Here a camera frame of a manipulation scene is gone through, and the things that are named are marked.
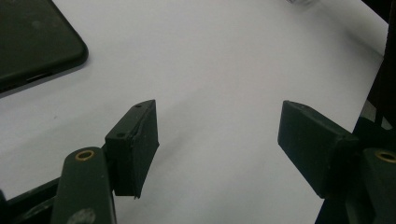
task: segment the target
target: brass insert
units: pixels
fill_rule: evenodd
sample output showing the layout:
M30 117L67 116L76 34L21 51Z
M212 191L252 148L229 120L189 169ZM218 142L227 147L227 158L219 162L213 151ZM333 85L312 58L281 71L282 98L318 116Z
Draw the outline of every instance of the brass insert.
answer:
M396 163L396 154L393 152L378 150L375 155L382 161Z
M95 153L92 150L84 150L84 151L80 151L77 155L76 155L76 161L87 161L90 158L93 157Z

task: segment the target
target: white surface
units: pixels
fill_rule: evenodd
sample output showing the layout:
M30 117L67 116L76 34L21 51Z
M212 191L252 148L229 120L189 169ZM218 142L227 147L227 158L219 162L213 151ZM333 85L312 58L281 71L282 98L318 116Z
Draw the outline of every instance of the white surface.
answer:
M0 189L14 197L157 100L160 147L119 223L314 223L321 200L277 145L283 100L352 131L387 25L359 0L56 0L86 65L0 99Z

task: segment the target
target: tabletop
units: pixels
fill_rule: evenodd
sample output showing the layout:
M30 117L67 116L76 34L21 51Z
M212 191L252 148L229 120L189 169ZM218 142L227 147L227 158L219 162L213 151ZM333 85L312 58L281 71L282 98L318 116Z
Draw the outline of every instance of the tabletop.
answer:
M0 95L0 189L12 198L157 102L160 147L119 223L314 223L322 200L277 144L282 102L352 131L387 24L360 0L54 0L81 67Z

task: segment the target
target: black object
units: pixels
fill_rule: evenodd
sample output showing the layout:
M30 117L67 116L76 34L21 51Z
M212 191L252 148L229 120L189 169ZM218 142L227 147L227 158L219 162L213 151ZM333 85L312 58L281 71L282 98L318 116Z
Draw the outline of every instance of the black object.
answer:
M0 0L0 92L84 63L88 49L50 0Z
M352 134L307 105L283 103L278 143L325 199L317 224L396 223L394 133L378 138L384 132L365 122Z
M0 190L0 223L116 223L112 190L140 197L158 146L155 101L135 105L102 148L67 156L60 178L9 201Z

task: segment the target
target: white table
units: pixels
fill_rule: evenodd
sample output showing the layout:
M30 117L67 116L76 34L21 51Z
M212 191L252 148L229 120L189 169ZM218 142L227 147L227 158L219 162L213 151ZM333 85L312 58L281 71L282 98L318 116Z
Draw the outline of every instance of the white table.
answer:
M387 24L360 0L55 0L87 43L81 69L0 98L7 198L137 103L157 100L160 147L119 223L314 223L321 199L276 138L283 100L353 130Z

